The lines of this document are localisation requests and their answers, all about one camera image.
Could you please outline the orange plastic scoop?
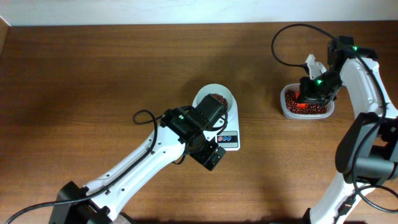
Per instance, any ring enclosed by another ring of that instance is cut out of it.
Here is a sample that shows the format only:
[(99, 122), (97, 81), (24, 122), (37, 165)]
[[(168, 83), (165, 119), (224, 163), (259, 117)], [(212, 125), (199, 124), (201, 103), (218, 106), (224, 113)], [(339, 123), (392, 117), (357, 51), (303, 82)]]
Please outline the orange plastic scoop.
[(296, 93), (295, 93), (295, 103), (296, 103), (296, 107), (297, 107), (297, 108), (304, 109), (304, 108), (306, 108), (306, 107), (308, 106), (308, 104), (307, 104), (307, 103), (299, 103), (299, 96), (300, 96), (300, 93), (299, 93), (299, 92), (296, 92)]

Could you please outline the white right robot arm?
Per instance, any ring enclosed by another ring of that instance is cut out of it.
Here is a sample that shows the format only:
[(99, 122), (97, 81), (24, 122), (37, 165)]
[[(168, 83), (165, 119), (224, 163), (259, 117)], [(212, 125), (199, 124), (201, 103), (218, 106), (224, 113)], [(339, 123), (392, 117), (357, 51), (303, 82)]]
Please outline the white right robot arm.
[(355, 121), (339, 143), (337, 173), (322, 199), (303, 216), (304, 223), (343, 223), (360, 201), (383, 212), (366, 195), (397, 178), (397, 109), (384, 88), (376, 52), (358, 47), (352, 37), (328, 43), (328, 65), (309, 56), (300, 79), (298, 103), (326, 106), (346, 87)]

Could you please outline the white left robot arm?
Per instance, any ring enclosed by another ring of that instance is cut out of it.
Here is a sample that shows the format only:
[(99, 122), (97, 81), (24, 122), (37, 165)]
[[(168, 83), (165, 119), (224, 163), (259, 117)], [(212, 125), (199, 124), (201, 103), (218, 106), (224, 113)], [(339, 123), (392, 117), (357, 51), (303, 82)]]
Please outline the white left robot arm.
[(79, 188), (69, 182), (58, 193), (50, 223), (112, 223), (131, 197), (170, 163), (186, 155), (213, 170), (225, 154), (214, 138), (219, 119), (228, 117), (224, 105), (182, 106), (153, 118), (154, 131), (130, 155), (101, 177)]

